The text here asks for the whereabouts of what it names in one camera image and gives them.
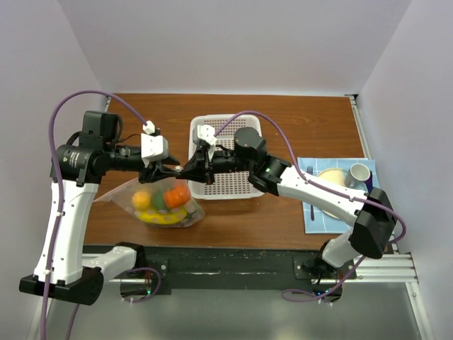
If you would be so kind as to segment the orange fake pumpkin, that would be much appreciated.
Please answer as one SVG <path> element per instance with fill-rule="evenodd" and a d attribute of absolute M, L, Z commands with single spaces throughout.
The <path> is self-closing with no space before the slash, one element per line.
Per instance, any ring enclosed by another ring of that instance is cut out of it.
<path fill-rule="evenodd" d="M 169 209 L 185 205 L 190 199 L 190 191 L 186 186 L 175 186 L 164 193 L 164 202 Z"/>

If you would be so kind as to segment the clear zip top bag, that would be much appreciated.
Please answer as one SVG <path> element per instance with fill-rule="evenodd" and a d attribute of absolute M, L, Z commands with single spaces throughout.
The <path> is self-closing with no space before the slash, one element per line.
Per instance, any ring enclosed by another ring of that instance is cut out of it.
<path fill-rule="evenodd" d="M 193 198 L 188 182 L 166 178 L 155 183 L 132 179 L 101 195 L 97 202 L 114 202 L 150 227 L 186 228 L 201 221 L 204 210 Z"/>

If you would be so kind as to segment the white perforated plastic basket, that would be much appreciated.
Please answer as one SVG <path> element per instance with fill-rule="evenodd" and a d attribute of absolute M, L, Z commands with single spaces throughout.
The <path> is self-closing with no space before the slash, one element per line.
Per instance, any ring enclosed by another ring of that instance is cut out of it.
<path fill-rule="evenodd" d="M 210 125 L 215 130 L 219 129 L 232 114 L 213 114 L 201 115 L 193 118 L 190 122 L 190 136 L 188 158 L 195 152 L 195 144 L 193 142 L 193 131 L 198 125 Z M 218 144 L 228 149 L 234 148 L 234 133 L 239 128 L 251 127 L 262 135 L 260 121 L 253 115 L 242 115 L 236 118 L 232 123 L 229 123 L 217 137 Z M 215 181 L 212 185 L 188 181 L 188 187 L 192 197 L 197 200 L 235 200 L 235 199 L 251 199 L 263 195 L 262 192 L 255 189 L 248 182 L 248 172 L 236 172 L 228 174 L 216 174 Z"/>

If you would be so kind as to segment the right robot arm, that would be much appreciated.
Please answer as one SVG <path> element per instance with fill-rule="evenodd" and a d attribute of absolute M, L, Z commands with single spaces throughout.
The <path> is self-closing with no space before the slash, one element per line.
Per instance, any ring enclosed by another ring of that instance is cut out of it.
<path fill-rule="evenodd" d="M 180 179 L 212 184 L 217 174 L 248 172 L 248 181 L 262 193 L 300 200 L 342 220 L 351 228 L 330 239 L 318 255 L 304 263 L 305 271 L 332 278 L 357 256 L 380 259 L 395 228 L 385 192 L 339 186 L 312 176 L 268 153 L 258 131 L 243 127 L 234 133 L 234 147 L 217 145 L 215 129 L 198 125 L 193 130 L 194 154 L 179 173 Z"/>

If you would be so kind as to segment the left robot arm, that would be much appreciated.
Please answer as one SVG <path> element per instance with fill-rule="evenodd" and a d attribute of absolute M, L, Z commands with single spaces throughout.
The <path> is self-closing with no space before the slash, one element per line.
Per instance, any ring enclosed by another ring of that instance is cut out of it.
<path fill-rule="evenodd" d="M 84 237 L 93 199 L 108 171 L 133 171 L 140 183 L 175 176 L 179 161 L 160 133 L 145 137 L 145 147 L 121 145 L 122 119 L 114 113 L 87 111 L 79 143 L 63 144 L 52 162 L 52 208 L 42 255 L 32 274 L 21 278 L 22 293 L 79 305 L 92 305 L 103 286 L 122 273 L 131 278 L 147 269 L 142 245 L 116 244 L 84 263 Z"/>

